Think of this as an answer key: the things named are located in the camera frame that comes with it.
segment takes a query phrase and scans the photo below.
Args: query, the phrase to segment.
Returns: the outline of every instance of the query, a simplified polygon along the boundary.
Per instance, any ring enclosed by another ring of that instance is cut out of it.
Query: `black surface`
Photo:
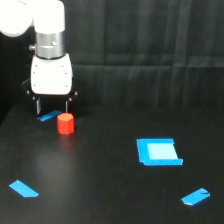
[[[182,167],[139,163],[137,138],[172,137]],[[1,223],[223,223],[224,109],[92,108],[57,133],[14,106],[0,127]],[[23,198],[21,180],[40,195]],[[208,200],[181,198],[205,188]]]

